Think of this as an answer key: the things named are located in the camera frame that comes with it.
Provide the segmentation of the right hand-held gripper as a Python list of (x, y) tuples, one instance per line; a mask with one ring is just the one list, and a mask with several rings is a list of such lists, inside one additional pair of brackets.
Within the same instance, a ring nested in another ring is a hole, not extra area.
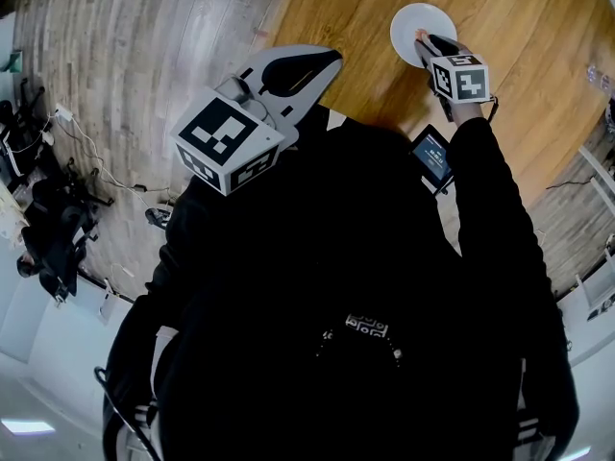
[(460, 42), (429, 34), (416, 39), (420, 65), (430, 73), (430, 89), (438, 98), (449, 122), (462, 123), (482, 115), (481, 105), (490, 101), (489, 68), (482, 56)]

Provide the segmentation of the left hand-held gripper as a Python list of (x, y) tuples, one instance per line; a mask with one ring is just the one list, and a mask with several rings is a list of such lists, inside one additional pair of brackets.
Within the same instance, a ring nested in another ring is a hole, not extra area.
[(263, 52), (216, 88), (204, 87), (171, 131), (182, 164), (228, 196), (272, 167), (299, 139), (297, 125), (341, 70), (335, 49)]

